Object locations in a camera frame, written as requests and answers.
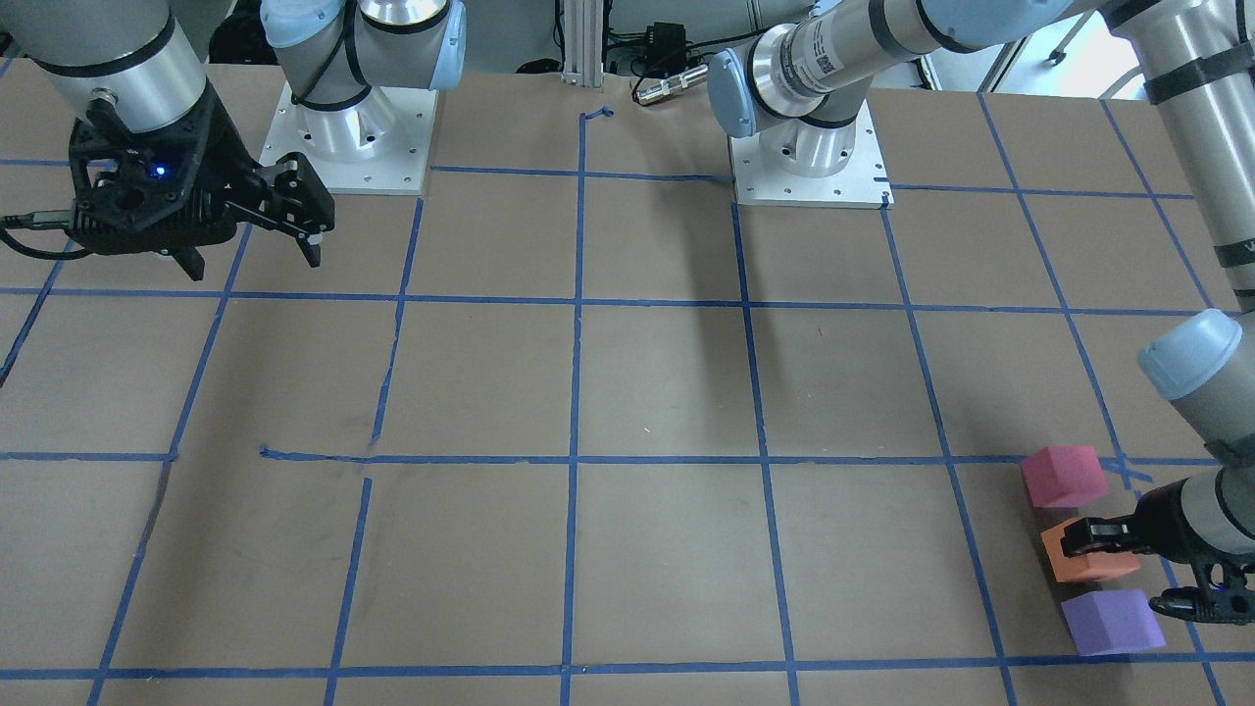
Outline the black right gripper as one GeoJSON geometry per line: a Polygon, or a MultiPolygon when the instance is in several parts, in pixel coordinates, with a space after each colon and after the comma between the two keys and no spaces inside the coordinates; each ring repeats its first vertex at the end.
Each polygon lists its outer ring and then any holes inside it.
{"type": "Polygon", "coordinates": [[[198,246],[223,245],[237,219],[292,237],[310,268],[335,204],[311,161],[287,152],[264,167],[250,155],[212,88],[187,115],[152,132],[123,125],[120,100],[97,95],[75,120],[69,162],[75,204],[67,236],[94,255],[159,253],[192,281],[205,278],[198,246]]]}

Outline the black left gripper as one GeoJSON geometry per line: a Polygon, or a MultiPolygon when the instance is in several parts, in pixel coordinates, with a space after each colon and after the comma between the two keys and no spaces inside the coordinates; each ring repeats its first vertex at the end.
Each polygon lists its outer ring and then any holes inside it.
{"type": "Polygon", "coordinates": [[[1146,493],[1132,518],[1079,518],[1062,551],[1142,551],[1188,566],[1196,586],[1163,589],[1150,608],[1215,624],[1252,622],[1252,479],[1181,479],[1146,493]]]}

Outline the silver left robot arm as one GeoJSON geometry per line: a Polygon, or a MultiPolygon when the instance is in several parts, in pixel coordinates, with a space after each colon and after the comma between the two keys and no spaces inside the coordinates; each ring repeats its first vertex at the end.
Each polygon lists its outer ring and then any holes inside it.
{"type": "Polygon", "coordinates": [[[1197,623],[1252,622],[1252,4],[1250,1],[838,1],[767,28],[710,61],[717,122],[733,138],[773,128],[843,135],[873,76],[935,53],[1017,43],[1079,13],[1130,41],[1145,93],[1188,181],[1240,316],[1206,308],[1138,365],[1219,470],[1155,488],[1130,515],[1065,525],[1067,557],[1153,554],[1195,584],[1150,608],[1197,623]]]}

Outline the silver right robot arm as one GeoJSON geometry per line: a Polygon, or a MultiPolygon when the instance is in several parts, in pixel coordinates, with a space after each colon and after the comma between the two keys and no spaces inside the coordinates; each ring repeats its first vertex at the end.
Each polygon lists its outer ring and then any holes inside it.
{"type": "Polygon", "coordinates": [[[389,89],[443,92],[466,66],[462,1],[264,1],[264,39],[302,120],[300,147],[261,164],[245,147],[166,1],[5,1],[3,24],[75,112],[67,209],[9,214],[31,260],[153,253],[205,277],[202,247],[238,224],[287,234],[311,268],[335,227],[318,166],[405,140],[389,89]]]}

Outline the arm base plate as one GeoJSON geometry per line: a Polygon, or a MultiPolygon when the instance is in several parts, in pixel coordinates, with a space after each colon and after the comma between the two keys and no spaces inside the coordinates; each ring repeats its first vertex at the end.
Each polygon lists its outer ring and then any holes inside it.
{"type": "Polygon", "coordinates": [[[801,120],[728,139],[735,202],[766,207],[887,209],[895,197],[873,113],[862,103],[851,125],[801,120]]]}
{"type": "Polygon", "coordinates": [[[282,87],[259,161],[306,155],[333,196],[422,196],[441,92],[376,87],[341,112],[314,112],[282,87]]]}

